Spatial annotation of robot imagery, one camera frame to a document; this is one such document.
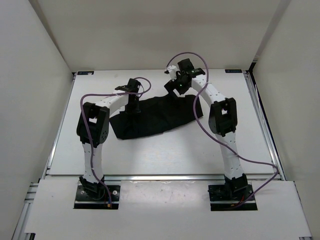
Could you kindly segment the black skirt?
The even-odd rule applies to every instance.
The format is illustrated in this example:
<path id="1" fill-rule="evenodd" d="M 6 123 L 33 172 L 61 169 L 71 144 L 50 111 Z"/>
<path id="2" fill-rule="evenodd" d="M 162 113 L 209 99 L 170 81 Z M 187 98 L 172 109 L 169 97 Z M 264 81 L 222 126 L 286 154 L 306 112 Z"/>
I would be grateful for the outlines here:
<path id="1" fill-rule="evenodd" d="M 109 123 L 121 140 L 159 135 L 195 121 L 194 100 L 192 94 L 176 98 L 167 94 L 145 100 L 131 96 L 124 111 L 112 116 Z"/>

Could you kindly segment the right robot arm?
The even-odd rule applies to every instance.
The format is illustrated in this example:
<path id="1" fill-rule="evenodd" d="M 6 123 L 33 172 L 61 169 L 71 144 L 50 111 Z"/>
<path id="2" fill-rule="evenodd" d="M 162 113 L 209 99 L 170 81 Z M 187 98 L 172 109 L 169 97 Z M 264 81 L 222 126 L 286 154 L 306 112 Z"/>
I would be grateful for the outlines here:
<path id="1" fill-rule="evenodd" d="M 178 62 L 178 66 L 168 64 L 164 73 L 170 76 L 169 82 L 164 85 L 170 95 L 176 97 L 175 92 L 183 95 L 192 88 L 209 106 L 208 126 L 220 145 L 224 164 L 222 190 L 230 200 L 238 199 L 246 189 L 248 180 L 237 155 L 236 100 L 220 93 L 209 82 L 209 71 L 195 68 L 188 58 Z"/>

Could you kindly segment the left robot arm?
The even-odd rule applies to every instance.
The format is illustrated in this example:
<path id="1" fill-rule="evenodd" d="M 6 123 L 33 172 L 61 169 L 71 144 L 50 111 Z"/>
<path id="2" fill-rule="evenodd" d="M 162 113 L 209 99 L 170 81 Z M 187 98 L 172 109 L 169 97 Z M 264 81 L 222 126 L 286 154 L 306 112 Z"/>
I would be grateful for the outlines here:
<path id="1" fill-rule="evenodd" d="M 122 107 L 136 108 L 141 83 L 136 78 L 115 88 L 110 94 L 86 94 L 80 99 L 76 128 L 84 151 L 84 174 L 79 178 L 83 190 L 95 201 L 104 197 L 111 202 L 102 169 L 102 146 L 109 134 L 110 116 Z"/>

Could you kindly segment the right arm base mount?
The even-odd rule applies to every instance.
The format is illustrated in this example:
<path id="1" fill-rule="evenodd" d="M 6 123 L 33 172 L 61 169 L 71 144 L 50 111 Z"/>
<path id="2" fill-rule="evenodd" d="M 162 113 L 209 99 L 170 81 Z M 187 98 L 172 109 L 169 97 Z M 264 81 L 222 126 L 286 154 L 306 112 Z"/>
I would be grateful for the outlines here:
<path id="1" fill-rule="evenodd" d="M 253 193 L 253 187 L 249 184 L 246 188 L 236 193 L 228 193 L 224 184 L 208 185 L 210 210 L 221 211 L 257 211 L 255 197 L 247 198 Z"/>

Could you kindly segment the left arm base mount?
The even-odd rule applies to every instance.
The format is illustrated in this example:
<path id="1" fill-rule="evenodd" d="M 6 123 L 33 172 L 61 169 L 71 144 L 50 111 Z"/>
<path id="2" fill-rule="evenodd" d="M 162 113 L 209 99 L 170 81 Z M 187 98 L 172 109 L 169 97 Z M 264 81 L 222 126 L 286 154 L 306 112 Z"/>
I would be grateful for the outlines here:
<path id="1" fill-rule="evenodd" d="M 82 210 L 118 210 L 120 205 L 121 186 L 107 185 L 110 194 L 101 183 L 91 183 L 79 177 L 74 198 L 74 209 Z"/>

